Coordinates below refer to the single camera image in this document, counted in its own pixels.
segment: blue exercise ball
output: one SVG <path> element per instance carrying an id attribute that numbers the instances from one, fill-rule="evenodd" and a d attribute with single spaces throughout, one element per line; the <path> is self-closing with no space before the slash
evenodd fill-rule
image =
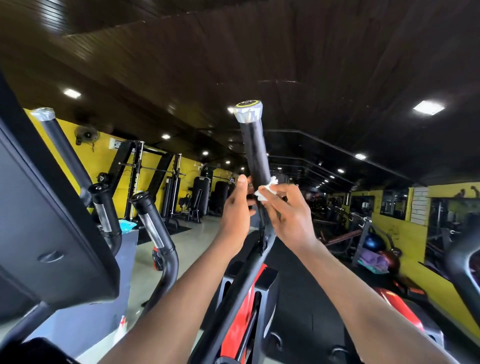
<path id="1" fill-rule="evenodd" d="M 386 245 L 382 237 L 374 232 L 371 232 L 367 235 L 363 247 L 375 253 L 386 249 Z"/>

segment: white tissue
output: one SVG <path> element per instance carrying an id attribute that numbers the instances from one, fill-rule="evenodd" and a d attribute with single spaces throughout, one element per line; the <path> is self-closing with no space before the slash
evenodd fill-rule
<path id="1" fill-rule="evenodd" d="M 270 189 L 270 186 L 272 184 L 278 184 L 278 179 L 276 179 L 275 176 L 272 176 L 272 178 L 270 178 L 270 182 L 268 184 L 266 184 L 264 187 L 267 190 L 269 190 L 271 193 L 276 194 L 276 191 L 272 191 Z M 255 191 L 255 196 L 257 196 L 258 201 L 266 201 L 267 200 L 258 190 Z"/>

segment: ceiling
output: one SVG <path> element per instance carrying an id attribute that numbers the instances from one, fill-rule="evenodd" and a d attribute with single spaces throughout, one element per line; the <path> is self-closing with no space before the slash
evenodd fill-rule
<path id="1" fill-rule="evenodd" d="M 305 186 L 478 181 L 479 18 L 468 0 L 0 0 L 0 67 L 26 108 L 236 172 L 227 108 L 260 99 L 271 167 Z"/>

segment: purple towel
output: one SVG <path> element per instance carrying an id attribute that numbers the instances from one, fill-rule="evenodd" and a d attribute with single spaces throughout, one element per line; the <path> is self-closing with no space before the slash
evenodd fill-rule
<path id="1" fill-rule="evenodd" d="M 381 273 L 388 273 L 388 261 L 380 254 L 374 253 L 368 249 L 362 249 L 360 259 L 362 265 L 372 267 Z"/>

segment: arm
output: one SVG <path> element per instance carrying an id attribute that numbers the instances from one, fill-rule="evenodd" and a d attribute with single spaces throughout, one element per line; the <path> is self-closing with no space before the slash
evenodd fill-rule
<path id="1" fill-rule="evenodd" d="M 210 247 L 172 289 L 100 361 L 101 364 L 186 363 L 208 305 L 230 260 L 240 251 L 255 213 L 240 176 L 225 203 L 220 230 Z"/>
<path id="2" fill-rule="evenodd" d="M 330 298 L 365 363 L 456 363 L 318 242 L 310 209 L 297 186 L 272 189 L 288 199 L 261 189 L 277 236 Z"/>

